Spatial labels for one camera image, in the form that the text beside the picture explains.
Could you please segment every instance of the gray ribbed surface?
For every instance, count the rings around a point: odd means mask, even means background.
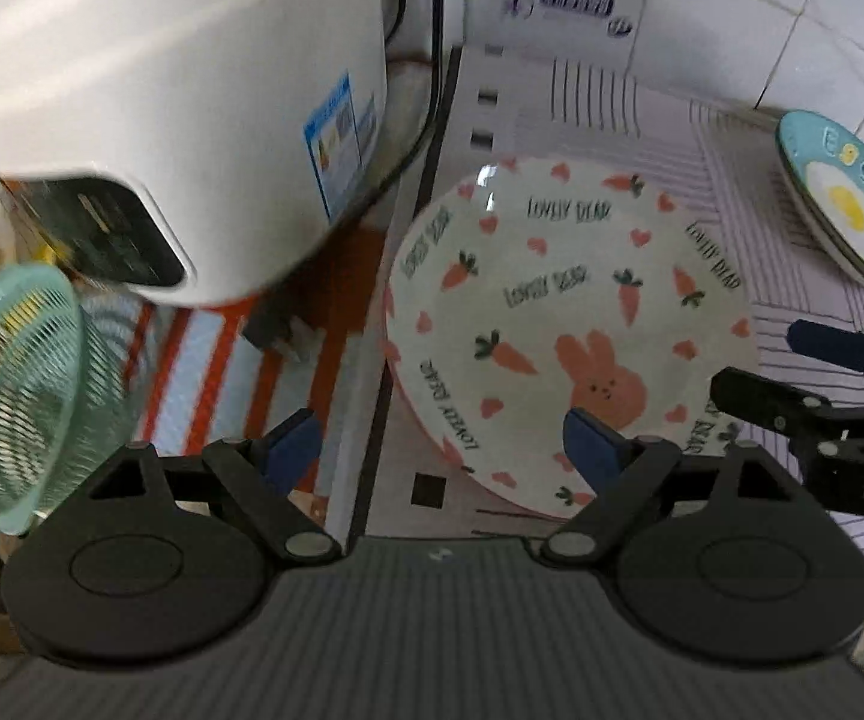
[[[864,677],[846,661],[696,664],[519,541],[363,539],[285,575],[256,621],[189,661],[103,675],[30,661],[0,685],[0,720],[459,717],[864,720]]]

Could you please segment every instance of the rabbit face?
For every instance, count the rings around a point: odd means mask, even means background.
[[[648,391],[637,373],[616,365],[616,353],[603,333],[592,330],[586,349],[574,336],[559,336],[555,353],[572,380],[572,408],[581,407],[608,427],[621,430],[645,411]]]

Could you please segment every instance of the round plate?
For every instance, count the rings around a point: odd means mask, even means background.
[[[841,124],[809,111],[785,114],[776,141],[793,187],[824,230],[819,243],[864,276],[864,143]]]
[[[526,509],[592,499],[563,455],[581,406],[720,454],[709,379],[757,363],[742,281],[678,202],[594,162],[508,160],[431,203],[385,295],[386,355],[448,463]]]

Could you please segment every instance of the rice cooker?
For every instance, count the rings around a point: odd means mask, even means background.
[[[380,0],[0,0],[0,176],[77,271],[157,302],[315,250],[385,100]]]

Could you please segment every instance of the green plastic basket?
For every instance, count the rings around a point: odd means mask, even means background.
[[[24,533],[128,440],[121,373],[61,271],[1,272],[0,531]]]

